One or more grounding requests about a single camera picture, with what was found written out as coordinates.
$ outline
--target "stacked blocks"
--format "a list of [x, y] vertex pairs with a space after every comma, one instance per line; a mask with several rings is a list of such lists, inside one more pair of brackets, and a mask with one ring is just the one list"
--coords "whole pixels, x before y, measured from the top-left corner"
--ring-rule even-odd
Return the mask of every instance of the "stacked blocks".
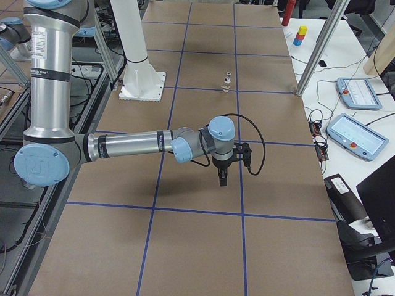
[[296, 37], [294, 39], [294, 45], [299, 46], [302, 44], [302, 41], [307, 33], [307, 26], [300, 26], [299, 31], [296, 33]]

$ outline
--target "red block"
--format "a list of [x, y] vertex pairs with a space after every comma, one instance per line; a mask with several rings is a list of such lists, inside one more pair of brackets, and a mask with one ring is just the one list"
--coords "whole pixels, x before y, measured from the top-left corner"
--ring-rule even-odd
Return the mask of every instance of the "red block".
[[303, 40], [305, 35], [299, 35], [299, 33], [296, 33], [296, 39], [297, 40]]

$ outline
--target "yellow block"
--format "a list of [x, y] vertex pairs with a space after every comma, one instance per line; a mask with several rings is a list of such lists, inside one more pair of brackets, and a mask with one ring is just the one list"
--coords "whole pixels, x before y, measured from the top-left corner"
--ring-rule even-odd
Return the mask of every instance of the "yellow block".
[[306, 35], [307, 33], [307, 26], [300, 26], [299, 27], [299, 31], [298, 31], [299, 35]]

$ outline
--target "computer monitor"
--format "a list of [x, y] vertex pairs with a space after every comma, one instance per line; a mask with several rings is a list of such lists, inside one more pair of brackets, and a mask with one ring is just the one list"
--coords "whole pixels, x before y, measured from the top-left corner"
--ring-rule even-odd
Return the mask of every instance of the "computer monitor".
[[[372, 278], [376, 266], [388, 255], [395, 259], [395, 156], [358, 184], [357, 191], [379, 235], [361, 234], [338, 221], [348, 270], [359, 281]], [[391, 262], [387, 261], [376, 276], [392, 275]]]
[[357, 185], [359, 197], [383, 241], [377, 251], [395, 260], [395, 156]]

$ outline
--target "red cylinder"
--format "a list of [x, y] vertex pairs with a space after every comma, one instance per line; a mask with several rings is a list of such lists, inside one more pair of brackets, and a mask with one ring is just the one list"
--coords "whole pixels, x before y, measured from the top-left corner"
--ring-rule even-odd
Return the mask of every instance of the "red cylinder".
[[288, 26], [289, 19], [291, 18], [292, 12], [294, 11], [295, 3], [296, 3], [296, 0], [288, 0], [288, 3], [286, 4], [283, 22], [281, 23], [283, 26]]

